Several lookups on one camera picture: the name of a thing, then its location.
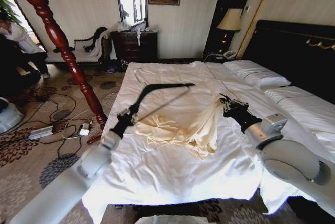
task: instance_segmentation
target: wooden coat stand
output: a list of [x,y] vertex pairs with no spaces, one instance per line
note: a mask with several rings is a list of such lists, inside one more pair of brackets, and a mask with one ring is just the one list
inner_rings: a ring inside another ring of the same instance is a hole
[[48,36],[50,37],[53,44],[60,49],[64,61],[68,64],[70,72],[74,79],[79,83],[80,90],[84,94],[86,101],[96,116],[97,122],[100,124],[101,129],[105,126],[107,117],[103,112],[102,106],[93,92],[92,87],[88,84],[84,72],[79,68],[74,54],[70,51],[69,42],[66,35],[61,30],[59,25],[53,18],[53,13],[49,8],[48,0],[26,0],[28,1],[36,11],[36,14],[40,16],[45,25]]

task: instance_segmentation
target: wooden dresser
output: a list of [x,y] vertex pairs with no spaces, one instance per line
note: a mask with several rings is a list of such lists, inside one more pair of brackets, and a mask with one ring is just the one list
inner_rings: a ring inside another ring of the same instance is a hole
[[137,42],[136,32],[117,32],[111,33],[115,53],[118,60],[127,62],[156,62],[158,51],[158,33],[141,32],[140,42]]

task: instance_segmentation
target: armchair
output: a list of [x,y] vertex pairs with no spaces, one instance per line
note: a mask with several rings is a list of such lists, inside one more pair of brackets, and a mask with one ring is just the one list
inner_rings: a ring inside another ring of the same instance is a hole
[[[110,31],[104,27],[98,28],[94,35],[87,39],[74,40],[74,50],[72,53],[76,57],[77,63],[101,64],[110,59],[112,50]],[[64,62],[59,50],[48,52],[47,63]]]

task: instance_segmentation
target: gold trim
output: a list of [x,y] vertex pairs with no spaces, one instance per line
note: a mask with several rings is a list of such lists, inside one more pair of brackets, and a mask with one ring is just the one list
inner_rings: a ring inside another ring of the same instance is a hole
[[251,29],[252,29],[252,27],[253,27],[253,24],[254,24],[254,22],[255,22],[255,18],[256,18],[256,16],[257,16],[257,14],[258,14],[258,12],[259,12],[261,6],[263,5],[263,2],[264,2],[264,0],[261,0],[261,1],[260,1],[260,4],[258,5],[255,14],[254,14],[253,17],[252,17],[251,23],[249,24],[247,33],[245,33],[245,35],[244,35],[244,37],[243,37],[242,43],[241,43],[241,45],[240,45],[240,47],[239,47],[239,50],[237,51],[237,59],[238,59],[238,60],[240,60],[240,59],[242,58],[242,56],[240,55],[242,46],[244,46],[244,44],[245,44],[245,40],[246,40],[246,38],[247,38],[247,35],[250,33],[250,31],[251,31]]
[[286,30],[280,30],[280,29],[271,29],[271,28],[263,28],[263,27],[258,27],[258,29],[267,29],[267,30],[273,30],[273,31],[278,31],[282,33],[287,33],[291,35],[298,35],[298,36],[305,36],[305,37],[313,37],[313,38],[318,38],[318,39],[324,39],[324,40],[329,40],[329,41],[335,41],[335,38],[332,37],[321,37],[321,36],[315,36],[311,34],[303,34],[303,33],[297,33],[297,32],[290,32]]

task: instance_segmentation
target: bed frame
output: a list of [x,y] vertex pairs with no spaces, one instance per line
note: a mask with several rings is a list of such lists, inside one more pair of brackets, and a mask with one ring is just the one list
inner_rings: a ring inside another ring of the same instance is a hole
[[[335,104],[335,27],[259,20],[242,57]],[[287,202],[306,223],[335,223],[316,203],[302,197]]]

